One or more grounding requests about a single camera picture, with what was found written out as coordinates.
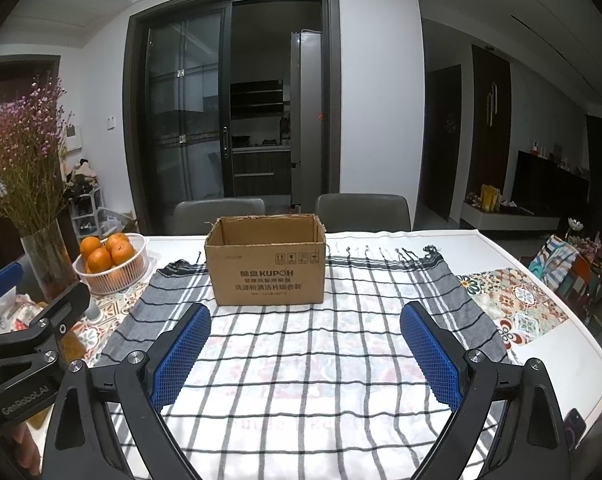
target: glass panel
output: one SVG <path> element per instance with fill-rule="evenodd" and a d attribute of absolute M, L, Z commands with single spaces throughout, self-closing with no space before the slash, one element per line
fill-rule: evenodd
<path fill-rule="evenodd" d="M 219 132 L 221 12 L 151 32 L 148 124 L 164 228 L 184 200 L 223 197 Z"/>
<path fill-rule="evenodd" d="M 185 23 L 183 110 L 192 200 L 223 197 L 219 127 L 221 14 Z"/>

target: gray dining chair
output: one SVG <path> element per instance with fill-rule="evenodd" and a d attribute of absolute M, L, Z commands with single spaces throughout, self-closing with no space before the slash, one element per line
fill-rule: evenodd
<path fill-rule="evenodd" d="M 325 231 L 410 231 L 408 202 L 399 195 L 328 193 L 316 199 L 315 212 Z"/>
<path fill-rule="evenodd" d="M 221 216 L 265 215 L 261 198 L 217 198 L 181 202 L 174 208 L 172 235 L 207 235 Z"/>

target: blue gripper pad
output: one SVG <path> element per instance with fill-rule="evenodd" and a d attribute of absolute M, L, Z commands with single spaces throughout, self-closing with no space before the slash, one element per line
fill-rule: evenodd
<path fill-rule="evenodd" d="M 194 362 L 210 335 L 211 328 L 209 310 L 199 305 L 197 312 L 156 368 L 150 402 L 157 413 L 161 412 L 162 407 L 173 404 L 179 396 Z"/>
<path fill-rule="evenodd" d="M 12 262 L 0 270 L 0 297 L 17 286 L 23 278 L 23 268 L 17 262 Z"/>
<path fill-rule="evenodd" d="M 459 371 L 410 303 L 402 308 L 399 324 L 401 335 L 408 343 L 434 396 L 455 412 L 462 399 Z"/>

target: white plastic basket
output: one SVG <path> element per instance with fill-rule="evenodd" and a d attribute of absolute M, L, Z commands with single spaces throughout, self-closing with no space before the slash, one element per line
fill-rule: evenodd
<path fill-rule="evenodd" d="M 143 235 L 130 233 L 126 236 L 129 238 L 136 254 L 124 264 L 95 274 L 85 273 L 85 261 L 81 255 L 72 264 L 74 272 L 81 278 L 82 282 L 88 284 L 92 294 L 113 294 L 134 285 L 145 274 L 149 263 L 147 251 L 145 250 L 147 241 Z M 104 246 L 105 242 L 106 240 L 101 240 L 101 246 Z"/>

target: gray striped towel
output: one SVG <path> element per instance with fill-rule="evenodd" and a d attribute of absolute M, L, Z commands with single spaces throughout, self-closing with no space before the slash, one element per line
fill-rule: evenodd
<path fill-rule="evenodd" d="M 399 330 L 421 301 L 465 348 L 508 362 L 494 322 L 433 247 L 329 247 L 322 304 L 231 307 L 214 301 L 204 254 L 158 270 L 99 365 L 147 349 L 193 301 L 212 334 L 177 401 L 161 414 L 205 479 L 409 478 L 450 411 L 435 399 Z M 464 479 L 476 478 L 501 406 L 493 405 Z M 130 468 L 149 478 L 119 406 Z"/>

